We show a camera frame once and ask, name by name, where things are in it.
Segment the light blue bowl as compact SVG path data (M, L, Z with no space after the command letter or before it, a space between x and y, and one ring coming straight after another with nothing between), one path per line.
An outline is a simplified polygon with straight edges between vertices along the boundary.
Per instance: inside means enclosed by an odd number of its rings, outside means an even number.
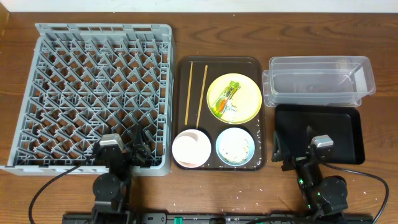
M252 136L241 128L228 128L220 133L215 143L219 159L226 165L238 167L247 164L255 152Z

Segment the white pink bowl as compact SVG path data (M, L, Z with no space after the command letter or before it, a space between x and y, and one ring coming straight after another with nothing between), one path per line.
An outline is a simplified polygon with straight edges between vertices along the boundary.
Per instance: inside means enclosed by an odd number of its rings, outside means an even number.
M172 155L175 161L184 168L202 166L210 157L211 142L209 137L197 130L182 131L172 143Z

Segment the white tissue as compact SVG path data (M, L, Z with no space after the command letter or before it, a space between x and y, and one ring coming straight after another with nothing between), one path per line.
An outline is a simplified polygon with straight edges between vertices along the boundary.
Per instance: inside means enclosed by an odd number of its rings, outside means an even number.
M226 103L225 110L221 118L227 123L232 123L237 116L237 112L237 107L233 105L233 100L230 99Z

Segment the green snack wrapper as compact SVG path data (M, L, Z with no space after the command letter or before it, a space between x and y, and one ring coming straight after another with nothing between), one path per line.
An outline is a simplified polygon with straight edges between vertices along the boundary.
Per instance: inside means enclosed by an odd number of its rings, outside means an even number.
M226 111L227 103L240 89L239 82L230 81L229 85L221 92L220 96L213 103L211 110L217 118L221 118Z

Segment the wooden chopstick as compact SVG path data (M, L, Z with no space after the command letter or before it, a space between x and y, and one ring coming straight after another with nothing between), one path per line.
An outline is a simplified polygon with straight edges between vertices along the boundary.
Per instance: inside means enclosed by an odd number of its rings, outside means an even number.
M184 125L188 124L189 107L190 107L190 92L191 92L191 86L192 86L192 74L193 74L193 61L190 62L190 74L189 74L189 80L188 80L187 104L186 104Z
M208 65L205 65L205 70L204 70L204 74L203 74L203 81L202 81L202 86L201 86L200 101L199 101L198 113L197 113L196 129L198 129L199 122L200 122L201 107L202 107L202 104L203 104L203 95L204 95L204 91L205 91L207 71L208 71Z

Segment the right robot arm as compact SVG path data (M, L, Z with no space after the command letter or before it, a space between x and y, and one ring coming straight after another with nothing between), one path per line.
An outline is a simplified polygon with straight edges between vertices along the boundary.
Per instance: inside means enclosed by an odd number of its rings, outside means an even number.
M328 135L302 137L284 129L274 131L271 161L281 162L284 172L295 171L298 187L308 203L313 219L340 213L348 208L344 178L323 176L320 164L332 153L334 142Z

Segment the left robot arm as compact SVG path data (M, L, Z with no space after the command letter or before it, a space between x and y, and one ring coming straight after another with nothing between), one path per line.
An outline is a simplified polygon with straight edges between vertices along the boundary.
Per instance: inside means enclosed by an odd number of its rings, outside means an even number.
M95 204L91 223L140 223L139 215L129 209L134 161L142 159L140 153L150 153L143 129L139 126L132 146L125 146L117 133L105 134L93 146L95 161L104 162L108 172L101 174L93 183Z

